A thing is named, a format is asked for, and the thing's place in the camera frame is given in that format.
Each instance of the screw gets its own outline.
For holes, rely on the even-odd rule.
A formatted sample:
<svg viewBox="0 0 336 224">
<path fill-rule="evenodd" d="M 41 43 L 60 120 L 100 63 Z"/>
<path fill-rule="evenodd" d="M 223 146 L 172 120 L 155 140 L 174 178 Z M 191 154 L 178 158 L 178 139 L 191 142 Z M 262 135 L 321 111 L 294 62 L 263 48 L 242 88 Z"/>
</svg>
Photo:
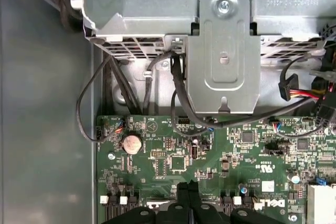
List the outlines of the screw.
<svg viewBox="0 0 336 224">
<path fill-rule="evenodd" d="M 240 215 L 240 216 L 247 216 L 247 212 L 243 211 L 243 210 L 239 210 L 238 211 L 238 215 Z"/>
<path fill-rule="evenodd" d="M 297 217 L 296 215 L 290 215 L 290 216 L 288 217 L 288 219 L 289 219 L 290 221 L 292 221 L 292 222 L 295 222 L 295 221 L 298 220 L 298 217 Z"/>
<path fill-rule="evenodd" d="M 218 10 L 220 13 L 227 14 L 230 9 L 230 3 L 227 0 L 222 0 L 218 4 Z"/>
<path fill-rule="evenodd" d="M 168 67 L 169 67 L 169 62 L 168 61 L 164 61 L 164 62 L 162 62 L 162 64 L 161 64 L 161 67 L 163 68 L 163 69 L 167 69 Z"/>
<path fill-rule="evenodd" d="M 110 152 L 109 154 L 107 154 L 107 158 L 109 159 L 109 160 L 114 160 L 116 157 L 115 157 L 116 155 L 113 153 L 113 152 Z"/>
<path fill-rule="evenodd" d="M 204 209 L 204 210 L 209 210 L 210 206 L 208 206 L 208 205 L 201 205 L 201 208 Z"/>
</svg>

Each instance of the motherboard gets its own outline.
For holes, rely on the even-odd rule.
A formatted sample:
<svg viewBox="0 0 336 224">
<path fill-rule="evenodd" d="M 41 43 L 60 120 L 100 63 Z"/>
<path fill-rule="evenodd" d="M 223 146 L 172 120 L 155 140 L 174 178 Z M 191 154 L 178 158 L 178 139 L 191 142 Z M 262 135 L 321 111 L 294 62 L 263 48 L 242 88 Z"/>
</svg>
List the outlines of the motherboard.
<svg viewBox="0 0 336 224">
<path fill-rule="evenodd" d="M 115 132 L 97 146 L 98 223 L 138 206 L 159 209 L 176 198 L 179 182 L 191 180 L 198 182 L 204 202 L 227 215 L 246 207 L 284 223 L 312 223 L 309 187 L 315 193 L 320 190 L 315 186 L 332 188 L 336 136 L 326 129 L 287 140 L 276 131 L 305 133 L 314 129 L 314 121 L 276 120 L 276 129 L 259 121 L 182 137 L 168 116 L 98 117 L 97 137 Z M 178 118 L 177 127 L 184 133 L 202 128 L 188 118 Z"/>
</svg>

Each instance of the yellow wire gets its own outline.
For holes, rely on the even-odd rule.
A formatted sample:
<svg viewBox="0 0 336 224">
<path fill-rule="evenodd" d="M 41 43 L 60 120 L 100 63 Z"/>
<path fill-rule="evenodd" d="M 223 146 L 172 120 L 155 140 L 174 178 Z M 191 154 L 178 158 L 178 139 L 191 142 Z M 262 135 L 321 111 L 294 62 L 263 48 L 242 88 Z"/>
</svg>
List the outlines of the yellow wire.
<svg viewBox="0 0 336 224">
<path fill-rule="evenodd" d="M 325 94 L 325 90 L 316 90 L 316 89 L 312 89 L 312 92 L 316 93 L 316 94 Z"/>
</svg>

